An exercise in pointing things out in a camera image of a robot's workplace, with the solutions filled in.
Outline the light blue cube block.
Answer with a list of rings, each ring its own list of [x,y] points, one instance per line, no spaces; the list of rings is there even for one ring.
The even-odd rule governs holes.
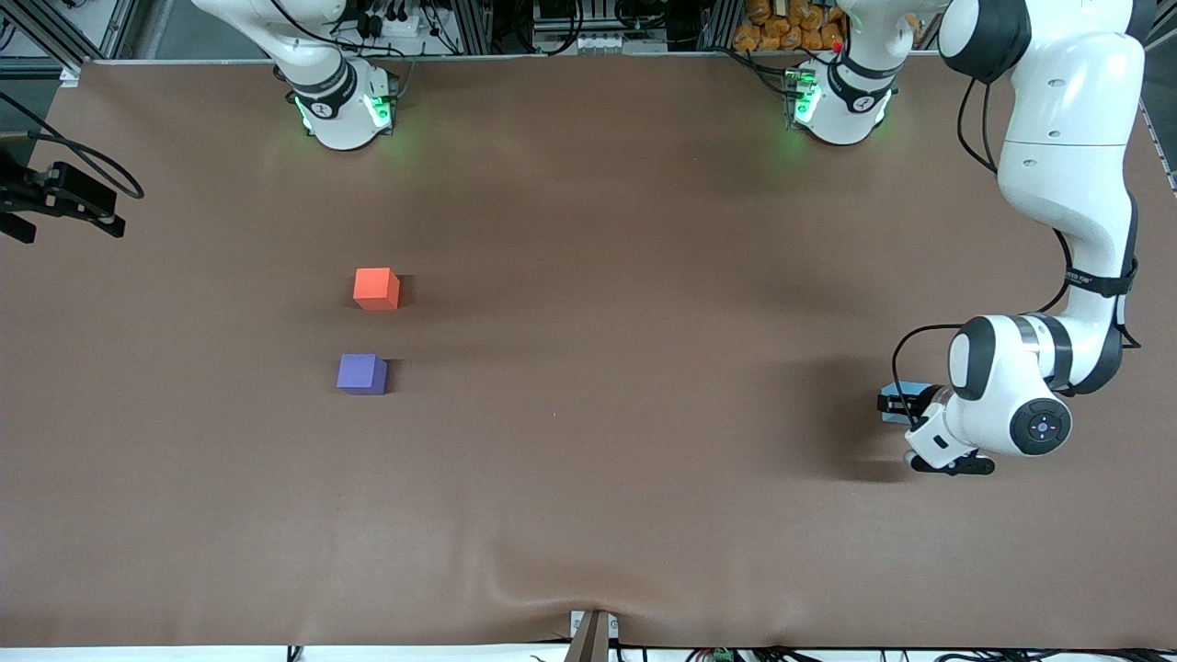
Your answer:
[[[883,386],[883,389],[880,390],[880,393],[920,393],[920,390],[923,390],[925,386],[937,386],[937,385],[936,384],[930,384],[929,382],[907,382],[907,380],[902,380],[898,384],[895,384],[895,382],[891,382],[890,384]],[[882,415],[880,413],[880,419],[884,423],[899,424],[899,425],[907,424],[907,422],[909,422],[907,421],[907,415]]]

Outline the orange cube block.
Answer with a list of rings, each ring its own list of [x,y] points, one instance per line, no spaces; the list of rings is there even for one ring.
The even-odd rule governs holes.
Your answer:
[[[399,309],[401,280],[391,269],[355,269],[352,299],[365,311]]]

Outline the purple cube block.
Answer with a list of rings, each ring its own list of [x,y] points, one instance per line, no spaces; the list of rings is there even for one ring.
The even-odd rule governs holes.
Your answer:
[[[335,388],[341,393],[387,393],[388,363],[379,355],[343,355],[337,365]]]

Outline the brown table mat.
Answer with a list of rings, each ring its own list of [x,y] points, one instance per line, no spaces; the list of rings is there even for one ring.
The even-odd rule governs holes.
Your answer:
[[[92,64],[49,123],[142,181],[0,240],[0,646],[1177,648],[1177,197],[1144,117],[1129,327],[1071,439],[915,474],[910,327],[1017,315],[1048,229],[909,60],[833,148],[724,57],[423,62],[391,137],[265,64]],[[395,310],[352,299],[391,269]],[[335,388],[379,355],[387,393]]]

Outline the bag of orange items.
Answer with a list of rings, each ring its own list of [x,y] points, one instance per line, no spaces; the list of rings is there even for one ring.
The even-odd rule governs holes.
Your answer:
[[[743,0],[734,51],[839,51],[850,16],[834,0]]]

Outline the aluminium frame strut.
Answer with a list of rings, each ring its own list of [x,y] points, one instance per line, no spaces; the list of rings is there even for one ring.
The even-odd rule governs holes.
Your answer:
[[[77,73],[85,62],[104,59],[84,31],[49,0],[0,0],[0,11],[64,69]]]

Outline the aluminium frame post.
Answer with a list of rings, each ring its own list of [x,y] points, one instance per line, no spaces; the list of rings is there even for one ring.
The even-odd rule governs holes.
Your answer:
[[[731,49],[736,29],[747,16],[745,0],[701,0],[701,9],[698,49]]]
[[[496,0],[451,0],[455,25],[463,42],[463,54],[491,54],[493,5]]]

